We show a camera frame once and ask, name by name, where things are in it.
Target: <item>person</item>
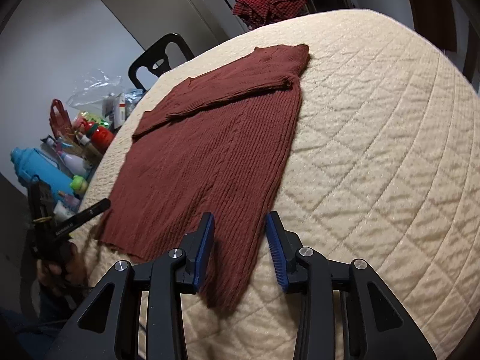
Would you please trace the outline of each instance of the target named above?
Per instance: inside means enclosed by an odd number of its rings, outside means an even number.
[[[72,259],[65,266],[67,274],[64,280],[74,286],[84,287],[87,275],[83,256],[74,243],[70,243],[70,251]],[[44,359],[62,326],[74,312],[59,285],[63,280],[60,278],[61,273],[62,268],[58,264],[37,260],[37,278],[40,284],[38,323],[32,323],[25,316],[11,310],[0,310],[3,317],[0,331],[5,338],[2,343],[5,347],[0,346],[0,353],[10,353],[11,358],[15,356],[16,359],[27,359],[24,353],[20,353],[23,349],[33,360]]]

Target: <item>brown curtain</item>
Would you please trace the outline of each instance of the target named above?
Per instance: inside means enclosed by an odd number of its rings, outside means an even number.
[[[441,50],[457,51],[452,0],[410,0],[415,31]]]

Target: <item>human hand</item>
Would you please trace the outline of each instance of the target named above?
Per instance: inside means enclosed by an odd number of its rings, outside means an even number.
[[[74,243],[70,243],[70,252],[72,258],[66,264],[65,270],[67,274],[65,280],[68,282],[81,286],[86,281],[86,267],[83,261],[83,256],[78,252],[77,246]],[[58,286],[59,278],[62,274],[62,268],[55,262],[37,260],[37,278],[38,281],[49,288],[56,296],[62,296],[62,290]]]

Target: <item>ribbed knit fabric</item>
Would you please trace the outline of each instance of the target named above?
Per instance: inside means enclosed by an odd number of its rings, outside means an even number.
[[[254,268],[301,105],[308,46],[256,48],[188,78],[143,114],[110,195],[100,240],[148,261],[215,217],[202,294],[232,310]]]

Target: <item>blue bottle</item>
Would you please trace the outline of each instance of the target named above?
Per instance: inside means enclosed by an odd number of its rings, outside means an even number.
[[[16,147],[10,153],[10,160],[15,166],[18,181],[24,187],[28,187],[33,176],[38,176],[42,181],[49,184],[55,201],[61,200],[59,191],[74,194],[70,188],[71,178],[58,169],[56,162],[43,154],[39,149],[20,149]]]

